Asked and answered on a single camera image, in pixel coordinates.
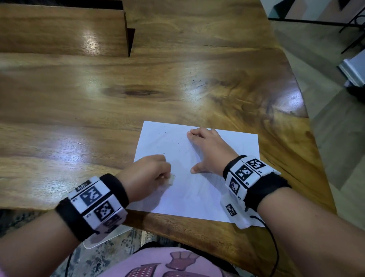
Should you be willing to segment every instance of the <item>black cable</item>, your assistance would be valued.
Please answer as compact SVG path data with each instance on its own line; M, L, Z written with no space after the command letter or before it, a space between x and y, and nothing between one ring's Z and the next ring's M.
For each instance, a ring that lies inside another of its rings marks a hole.
M65 277L67 277L67 275L68 275L68 268L70 267L70 262L71 262L72 254L73 254L73 252L69 256L69 259L67 260L67 265L66 265L66 270L65 270Z
M276 240L274 238L273 233L271 232L271 230L269 229L269 227L265 224L265 222L263 222L257 216L250 216L250 218L254 218L254 219L257 219L258 221L260 221L265 226L265 228L269 231L269 234L271 235L271 238L273 239L273 242L274 242L274 245L275 245L275 250L276 250L276 262L275 262L274 268L271 271L271 274L269 276L269 277L272 277L272 276L274 276L274 273L275 273L276 268L277 268L277 266L279 264L279 258L280 258L280 256L279 256L279 249L277 248L277 245L276 245Z

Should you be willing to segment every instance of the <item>wooden panel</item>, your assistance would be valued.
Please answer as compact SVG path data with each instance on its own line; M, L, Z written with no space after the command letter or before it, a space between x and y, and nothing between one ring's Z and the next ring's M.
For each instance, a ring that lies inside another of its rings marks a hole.
M130 58L0 54L0 206L50 209L133 162L144 120L257 133L260 157L335 212L289 63L258 0L124 1ZM263 228L130 211L126 224L268 276ZM281 251L276 276L296 275Z
M0 52L127 57L125 13L0 4Z

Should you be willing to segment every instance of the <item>white paper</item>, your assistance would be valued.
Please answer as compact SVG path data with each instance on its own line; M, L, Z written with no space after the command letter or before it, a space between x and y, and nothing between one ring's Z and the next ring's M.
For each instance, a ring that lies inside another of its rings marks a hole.
M224 178L212 173L191 174L190 169L203 158L199 148L187 138L194 126L145 121L139 137L134 161L144 156L163 154L171 163L172 184L158 189L146 199L131 203L127 209L165 215L230 222L220 206L221 195L228 192ZM260 157L257 134L217 130L222 139L240 155ZM247 227L263 226L250 215Z

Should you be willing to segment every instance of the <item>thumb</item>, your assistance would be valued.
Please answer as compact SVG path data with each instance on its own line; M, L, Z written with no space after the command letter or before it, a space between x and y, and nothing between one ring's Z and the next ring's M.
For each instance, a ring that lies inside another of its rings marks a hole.
M199 173L202 171L206 171L205 166L203 165L203 162L197 163L190 169L191 174Z

